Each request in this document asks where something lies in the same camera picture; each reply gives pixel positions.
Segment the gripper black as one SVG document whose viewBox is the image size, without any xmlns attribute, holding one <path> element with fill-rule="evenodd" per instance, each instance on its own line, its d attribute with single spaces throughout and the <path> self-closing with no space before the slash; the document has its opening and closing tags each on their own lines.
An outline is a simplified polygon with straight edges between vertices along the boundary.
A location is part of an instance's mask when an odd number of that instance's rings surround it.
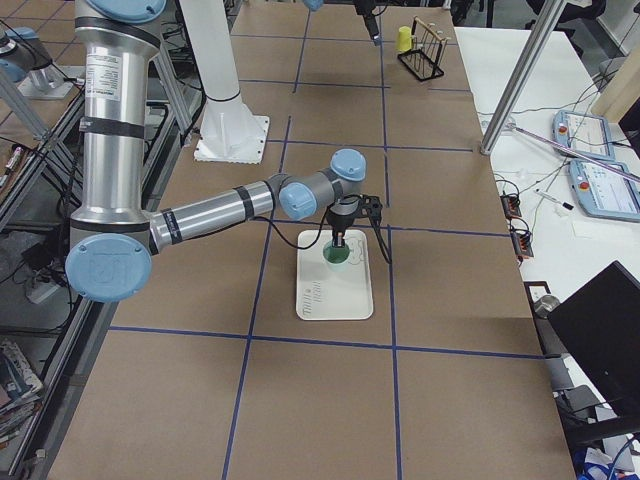
<svg viewBox="0 0 640 480">
<path fill-rule="evenodd" d="M 380 45 L 380 32 L 377 29 L 374 9 L 376 2 L 374 0 L 354 0 L 356 13 L 362 17 L 366 28 L 370 31 L 370 37 L 374 45 Z"/>
<path fill-rule="evenodd" d="M 332 205 L 327 213 L 326 220 L 331 226 L 333 246 L 344 248 L 344 235 L 350 228 L 360 213 L 359 199 L 341 199 Z"/>
</svg>

